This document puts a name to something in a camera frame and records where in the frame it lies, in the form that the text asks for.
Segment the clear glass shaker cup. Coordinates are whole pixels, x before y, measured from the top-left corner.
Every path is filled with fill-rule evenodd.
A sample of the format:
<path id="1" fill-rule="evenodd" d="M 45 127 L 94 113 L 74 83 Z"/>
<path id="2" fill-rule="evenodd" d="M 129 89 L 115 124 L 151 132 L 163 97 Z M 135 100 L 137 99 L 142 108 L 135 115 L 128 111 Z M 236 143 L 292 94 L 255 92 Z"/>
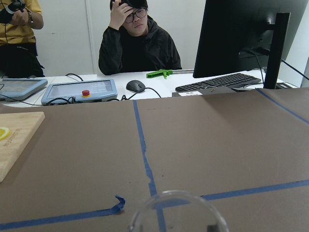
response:
<path id="1" fill-rule="evenodd" d="M 219 211 L 201 196 L 169 190 L 152 196 L 132 217 L 130 232 L 228 232 Z"/>

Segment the black computer mouse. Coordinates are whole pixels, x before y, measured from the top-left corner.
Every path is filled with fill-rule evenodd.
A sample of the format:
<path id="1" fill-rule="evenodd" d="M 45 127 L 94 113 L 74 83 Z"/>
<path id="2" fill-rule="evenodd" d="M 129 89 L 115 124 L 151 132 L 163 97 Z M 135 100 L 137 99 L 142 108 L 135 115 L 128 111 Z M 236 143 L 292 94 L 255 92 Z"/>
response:
<path id="1" fill-rule="evenodd" d="M 126 90 L 132 91 L 134 93 L 143 92 L 146 86 L 139 80 L 131 80 L 126 85 Z"/>

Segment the green plastic part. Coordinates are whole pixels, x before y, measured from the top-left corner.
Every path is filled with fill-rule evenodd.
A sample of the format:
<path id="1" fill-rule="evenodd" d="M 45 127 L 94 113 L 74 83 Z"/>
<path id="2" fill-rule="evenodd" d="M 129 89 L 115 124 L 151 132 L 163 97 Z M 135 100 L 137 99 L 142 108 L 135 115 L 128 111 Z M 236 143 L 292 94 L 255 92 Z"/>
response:
<path id="1" fill-rule="evenodd" d="M 146 78 L 155 78 L 155 77 L 163 76 L 164 79 L 167 79 L 167 77 L 171 74 L 173 74 L 173 70 L 160 69 L 158 71 L 147 73 Z"/>

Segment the person in black hoodie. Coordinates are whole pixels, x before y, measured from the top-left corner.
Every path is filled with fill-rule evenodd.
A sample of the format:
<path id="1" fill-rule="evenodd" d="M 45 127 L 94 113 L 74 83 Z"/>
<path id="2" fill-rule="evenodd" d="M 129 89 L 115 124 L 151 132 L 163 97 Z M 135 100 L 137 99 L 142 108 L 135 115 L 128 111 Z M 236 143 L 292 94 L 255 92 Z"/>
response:
<path id="1" fill-rule="evenodd" d="M 112 0 L 110 10 L 98 58 L 104 75 L 182 69 L 172 37 L 148 15 L 147 1 Z"/>

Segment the teach pendant with red button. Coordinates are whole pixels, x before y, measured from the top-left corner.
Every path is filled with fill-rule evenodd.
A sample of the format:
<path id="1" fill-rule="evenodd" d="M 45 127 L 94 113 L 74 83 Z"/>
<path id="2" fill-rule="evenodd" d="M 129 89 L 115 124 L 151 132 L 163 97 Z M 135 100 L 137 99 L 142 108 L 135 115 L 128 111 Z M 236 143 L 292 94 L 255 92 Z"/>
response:
<path id="1" fill-rule="evenodd" d="M 42 105 L 96 102 L 118 95 L 113 79 L 51 84 L 42 96 Z"/>

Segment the black keyboard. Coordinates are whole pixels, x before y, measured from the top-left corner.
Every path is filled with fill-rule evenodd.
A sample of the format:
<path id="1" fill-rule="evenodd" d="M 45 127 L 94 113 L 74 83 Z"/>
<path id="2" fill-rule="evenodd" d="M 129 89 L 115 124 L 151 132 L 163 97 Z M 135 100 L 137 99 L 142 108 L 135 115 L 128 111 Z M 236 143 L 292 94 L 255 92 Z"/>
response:
<path id="1" fill-rule="evenodd" d="M 209 80 L 187 84 L 175 88 L 176 92 L 206 89 L 207 87 L 230 87 L 238 88 L 246 85 L 259 84 L 261 79 L 243 73 L 233 73 Z"/>

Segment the black computer monitor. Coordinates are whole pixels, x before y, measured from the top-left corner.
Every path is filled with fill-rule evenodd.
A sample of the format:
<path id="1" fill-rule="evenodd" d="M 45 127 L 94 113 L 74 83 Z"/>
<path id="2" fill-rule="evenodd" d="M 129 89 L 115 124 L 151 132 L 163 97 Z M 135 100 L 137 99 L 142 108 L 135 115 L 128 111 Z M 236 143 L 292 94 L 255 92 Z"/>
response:
<path id="1" fill-rule="evenodd" d="M 194 78 L 266 67 L 264 88 L 275 89 L 307 0 L 208 0 Z"/>

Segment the bamboo cutting board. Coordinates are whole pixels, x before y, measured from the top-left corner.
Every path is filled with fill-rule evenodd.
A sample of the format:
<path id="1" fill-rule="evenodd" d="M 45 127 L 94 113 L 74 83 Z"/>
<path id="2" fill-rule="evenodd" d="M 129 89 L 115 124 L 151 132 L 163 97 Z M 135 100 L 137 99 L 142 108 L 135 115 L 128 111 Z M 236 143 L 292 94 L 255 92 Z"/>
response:
<path id="1" fill-rule="evenodd" d="M 5 113 L 0 115 L 0 126 L 9 129 L 9 134 L 0 140 L 1 181 L 5 179 L 44 119 L 44 112 Z"/>

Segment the person in yellow shirt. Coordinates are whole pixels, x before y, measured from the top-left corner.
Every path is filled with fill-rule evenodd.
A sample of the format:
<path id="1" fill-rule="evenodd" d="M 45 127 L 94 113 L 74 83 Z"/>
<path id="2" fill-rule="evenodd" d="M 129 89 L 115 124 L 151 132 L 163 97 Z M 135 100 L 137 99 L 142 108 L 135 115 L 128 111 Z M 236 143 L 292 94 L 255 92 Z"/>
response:
<path id="1" fill-rule="evenodd" d="M 23 3 L 23 10 L 0 18 L 0 74 L 8 78 L 44 77 L 34 34 L 44 26 L 42 9 L 37 0 Z"/>

